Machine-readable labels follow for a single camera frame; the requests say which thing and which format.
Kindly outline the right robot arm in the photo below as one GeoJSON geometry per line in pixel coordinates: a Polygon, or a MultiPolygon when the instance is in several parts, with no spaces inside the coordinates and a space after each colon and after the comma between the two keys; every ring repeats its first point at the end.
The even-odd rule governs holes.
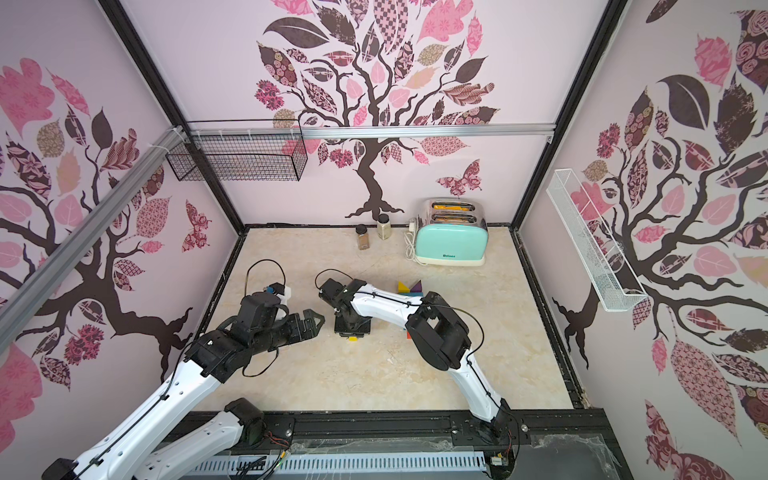
{"type": "Polygon", "coordinates": [[[421,358],[451,376],[469,412],[489,435],[512,434],[515,418],[511,408],[479,367],[469,327],[441,295],[429,292],[414,297],[387,292],[359,279],[346,285],[328,279],[319,287],[319,297],[334,309],[335,331],[341,336],[366,335],[373,320],[405,329],[421,358]]]}

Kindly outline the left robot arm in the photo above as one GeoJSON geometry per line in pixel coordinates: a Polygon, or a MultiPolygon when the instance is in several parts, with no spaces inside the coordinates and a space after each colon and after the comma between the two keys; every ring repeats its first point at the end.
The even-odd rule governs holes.
{"type": "Polygon", "coordinates": [[[129,479],[161,441],[204,398],[264,352],[311,340],[325,318],[306,309],[269,307],[263,319],[232,316],[192,343],[171,377],[104,440],[75,459],[59,458],[44,479],[129,479]]]}

